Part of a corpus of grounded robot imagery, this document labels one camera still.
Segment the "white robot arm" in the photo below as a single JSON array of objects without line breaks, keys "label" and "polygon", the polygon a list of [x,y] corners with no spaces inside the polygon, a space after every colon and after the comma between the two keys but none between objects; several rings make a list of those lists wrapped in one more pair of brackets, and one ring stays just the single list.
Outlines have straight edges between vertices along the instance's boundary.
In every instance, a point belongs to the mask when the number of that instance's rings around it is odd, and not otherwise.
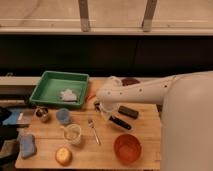
[{"label": "white robot arm", "polygon": [[97,98],[106,115],[122,102],[162,106],[160,171],[213,171],[213,71],[128,86],[111,76]]}]

